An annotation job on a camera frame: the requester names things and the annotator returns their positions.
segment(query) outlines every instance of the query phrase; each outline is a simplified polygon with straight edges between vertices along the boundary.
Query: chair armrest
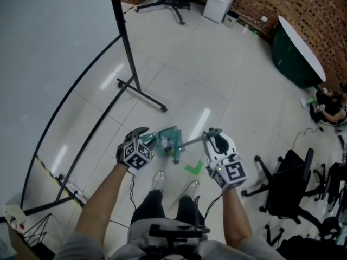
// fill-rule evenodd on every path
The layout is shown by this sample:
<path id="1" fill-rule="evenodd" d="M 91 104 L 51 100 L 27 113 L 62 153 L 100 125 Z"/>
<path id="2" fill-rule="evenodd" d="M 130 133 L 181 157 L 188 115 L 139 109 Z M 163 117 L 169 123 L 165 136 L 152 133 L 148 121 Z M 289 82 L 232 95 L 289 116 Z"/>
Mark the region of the chair armrest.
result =
<path id="1" fill-rule="evenodd" d="M 304 163 L 304 175 L 303 178 L 306 181 L 308 176 L 310 175 L 310 169 L 312 165 L 314 150 L 312 148 L 309 148 L 306 154 L 305 163 Z"/>

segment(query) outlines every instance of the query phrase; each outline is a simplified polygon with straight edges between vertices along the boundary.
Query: yellow and black tape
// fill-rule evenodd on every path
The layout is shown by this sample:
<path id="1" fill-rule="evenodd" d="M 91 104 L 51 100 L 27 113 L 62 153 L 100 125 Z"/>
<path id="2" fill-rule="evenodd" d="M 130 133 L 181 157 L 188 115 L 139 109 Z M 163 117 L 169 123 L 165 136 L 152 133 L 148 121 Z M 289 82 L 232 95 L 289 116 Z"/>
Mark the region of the yellow and black tape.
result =
<path id="1" fill-rule="evenodd" d="M 37 159 L 37 161 L 40 163 L 40 165 L 44 168 L 44 170 L 45 170 L 46 172 L 48 172 L 49 176 L 61 187 L 61 186 L 62 186 L 62 182 L 59 180 L 59 178 L 58 178 L 58 177 L 54 177 L 54 175 L 50 172 L 50 170 L 46 168 L 46 165 L 45 165 L 44 162 L 40 159 L 39 156 L 36 155 L 36 159 Z M 65 192 L 68 196 L 70 196 L 70 197 L 74 196 L 74 193 L 71 192 L 68 188 L 66 188 L 66 186 L 64 187 L 64 192 Z M 73 200 L 74 200 L 80 207 L 83 207 L 83 206 L 85 205 L 85 204 L 84 204 L 80 199 L 78 199 L 78 198 L 74 198 Z"/>

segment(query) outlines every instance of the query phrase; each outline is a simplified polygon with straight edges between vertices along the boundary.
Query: brick wall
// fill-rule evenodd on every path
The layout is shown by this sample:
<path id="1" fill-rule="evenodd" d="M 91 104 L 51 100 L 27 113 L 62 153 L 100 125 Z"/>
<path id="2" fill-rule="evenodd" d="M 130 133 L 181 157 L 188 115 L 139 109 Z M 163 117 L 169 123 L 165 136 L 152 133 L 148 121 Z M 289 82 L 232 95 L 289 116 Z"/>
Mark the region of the brick wall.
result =
<path id="1" fill-rule="evenodd" d="M 267 16 L 266 23 L 246 20 L 270 38 L 284 16 L 322 64 L 327 85 L 347 83 L 347 0 L 234 0 L 232 7 L 255 20 Z"/>

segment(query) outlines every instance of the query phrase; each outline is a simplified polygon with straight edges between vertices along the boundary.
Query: tripod stand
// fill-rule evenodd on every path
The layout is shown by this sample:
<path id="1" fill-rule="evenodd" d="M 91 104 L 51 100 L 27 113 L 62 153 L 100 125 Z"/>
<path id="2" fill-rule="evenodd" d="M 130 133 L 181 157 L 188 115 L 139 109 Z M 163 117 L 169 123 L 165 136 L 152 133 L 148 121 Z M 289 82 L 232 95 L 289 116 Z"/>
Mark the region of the tripod stand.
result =
<path id="1" fill-rule="evenodd" d="M 159 5 L 167 5 L 167 6 L 172 7 L 176 13 L 178 19 L 179 19 L 180 25 L 185 25 L 185 23 L 183 22 L 182 16 L 179 13 L 179 11 L 177 10 L 177 8 L 179 8 L 179 9 L 187 8 L 188 10 L 190 10 L 190 3 L 181 2 L 181 1 L 179 3 L 177 3 L 177 0 L 172 0 L 172 2 L 169 2 L 167 0 L 159 0 L 158 2 L 155 2 L 155 3 L 151 3 L 151 4 L 147 4 L 147 5 L 143 5 L 143 6 L 138 6 L 136 8 L 135 12 L 139 12 L 140 9 L 155 7 L 155 6 L 159 6 Z"/>

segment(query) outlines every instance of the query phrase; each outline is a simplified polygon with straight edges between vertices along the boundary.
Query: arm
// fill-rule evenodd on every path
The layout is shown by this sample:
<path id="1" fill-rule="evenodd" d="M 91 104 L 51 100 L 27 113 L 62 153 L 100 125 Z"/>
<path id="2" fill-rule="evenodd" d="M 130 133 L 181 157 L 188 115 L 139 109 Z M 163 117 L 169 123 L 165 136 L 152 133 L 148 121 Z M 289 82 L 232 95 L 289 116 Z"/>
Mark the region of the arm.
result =
<path id="1" fill-rule="evenodd" d="M 75 232 L 90 236 L 101 247 L 106 229 L 117 201 L 120 184 L 128 170 L 124 164 L 116 164 L 88 200 L 78 220 Z"/>
<path id="2" fill-rule="evenodd" d="M 339 120 L 346 117 L 346 112 L 344 110 L 340 110 L 334 116 L 328 114 L 326 111 L 322 111 L 322 114 L 325 116 L 327 120 L 329 120 L 332 124 L 337 123 Z"/>
<path id="3" fill-rule="evenodd" d="M 223 224 L 226 243 L 233 248 L 253 235 L 235 188 L 223 192 Z"/>

